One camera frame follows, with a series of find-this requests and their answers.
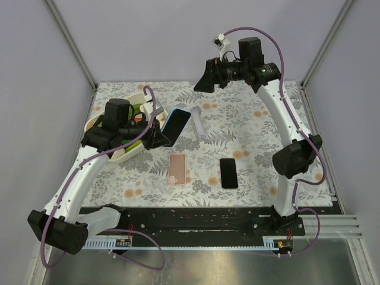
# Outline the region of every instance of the floral tablecloth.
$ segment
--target floral tablecloth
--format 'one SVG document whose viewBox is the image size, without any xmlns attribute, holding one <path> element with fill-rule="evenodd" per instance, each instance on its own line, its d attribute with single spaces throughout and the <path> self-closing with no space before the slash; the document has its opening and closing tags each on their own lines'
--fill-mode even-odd
<svg viewBox="0 0 380 285">
<path fill-rule="evenodd" d="M 83 206 L 114 203 L 130 207 L 270 206 L 278 195 L 277 173 L 272 155 L 281 149 L 274 121 L 263 102 L 244 82 L 232 82 L 213 94 L 192 91 L 190 82 L 101 83 L 91 116 L 100 113 L 111 98 L 123 98 L 141 92 L 149 84 L 160 103 L 170 112 L 173 107 L 198 108 L 207 139 L 197 142 L 191 120 L 173 148 L 144 150 L 122 164 L 107 164 L 91 187 Z M 286 81 L 286 89 L 307 125 L 305 110 L 295 81 Z M 184 186 L 169 186 L 167 170 L 170 153 L 187 156 Z M 233 157 L 239 188 L 221 188 L 219 159 Z M 310 166 L 306 177 L 320 179 L 319 162 Z M 331 205 L 327 184 L 302 185 L 300 206 Z"/>
</svg>

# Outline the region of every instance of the white wall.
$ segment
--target white wall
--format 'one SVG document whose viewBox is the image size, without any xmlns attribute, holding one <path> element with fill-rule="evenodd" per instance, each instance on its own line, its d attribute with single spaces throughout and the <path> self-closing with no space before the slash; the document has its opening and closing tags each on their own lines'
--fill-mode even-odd
<svg viewBox="0 0 380 285">
<path fill-rule="evenodd" d="M 380 2 L 356 1 L 306 87 L 338 187 L 380 277 Z"/>
<path fill-rule="evenodd" d="M 254 26 L 278 40 L 301 80 L 345 0 L 55 0 L 97 81 L 197 80 L 214 36 Z M 230 36 L 235 43 L 253 33 Z M 268 62 L 279 63 L 263 40 Z"/>
<path fill-rule="evenodd" d="M 43 1 L 2 1 L 0 39 L 0 283 L 16 285 L 37 243 L 27 217 L 67 174 L 91 88 Z"/>
</svg>

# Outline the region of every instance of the metal floor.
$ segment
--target metal floor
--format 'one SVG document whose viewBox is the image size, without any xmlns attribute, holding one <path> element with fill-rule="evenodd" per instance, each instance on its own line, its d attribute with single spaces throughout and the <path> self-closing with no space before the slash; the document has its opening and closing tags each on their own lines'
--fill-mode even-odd
<svg viewBox="0 0 380 285">
<path fill-rule="evenodd" d="M 295 240 L 295 251 L 308 242 Z M 58 257 L 59 251 L 52 254 Z M 164 271 L 154 272 L 103 251 L 67 255 L 43 284 L 360 284 L 345 240 L 324 239 L 306 254 L 281 258 L 249 251 L 166 251 Z M 130 251 L 127 255 L 153 266 L 161 263 L 157 251 Z"/>
</svg>

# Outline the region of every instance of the smartphone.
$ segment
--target smartphone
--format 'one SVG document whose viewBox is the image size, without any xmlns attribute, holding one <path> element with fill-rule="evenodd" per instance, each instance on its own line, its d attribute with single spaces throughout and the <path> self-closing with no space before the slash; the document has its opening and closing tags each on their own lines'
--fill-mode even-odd
<svg viewBox="0 0 380 285">
<path fill-rule="evenodd" d="M 186 184 L 186 155 L 172 153 L 169 156 L 169 185 L 181 186 Z"/>
<path fill-rule="evenodd" d="M 238 188 L 238 174 L 235 159 L 220 159 L 221 187 L 223 189 Z"/>
<path fill-rule="evenodd" d="M 170 140 L 170 144 L 164 145 L 165 147 L 172 147 L 175 144 L 190 117 L 191 113 L 189 111 L 180 108 L 174 108 L 170 112 L 161 131 Z"/>
</svg>

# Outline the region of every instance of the black phone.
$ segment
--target black phone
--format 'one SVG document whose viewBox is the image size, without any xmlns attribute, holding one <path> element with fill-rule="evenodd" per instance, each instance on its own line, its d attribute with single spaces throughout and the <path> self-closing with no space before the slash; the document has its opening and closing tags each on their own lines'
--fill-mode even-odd
<svg viewBox="0 0 380 285">
<path fill-rule="evenodd" d="M 221 187 L 223 189 L 238 188 L 238 173 L 235 159 L 220 159 Z"/>
<path fill-rule="evenodd" d="M 163 145 L 164 147 L 172 147 L 175 144 L 190 117 L 191 113 L 189 111 L 180 108 L 174 108 L 171 111 L 161 131 L 170 140 L 170 144 Z"/>
</svg>

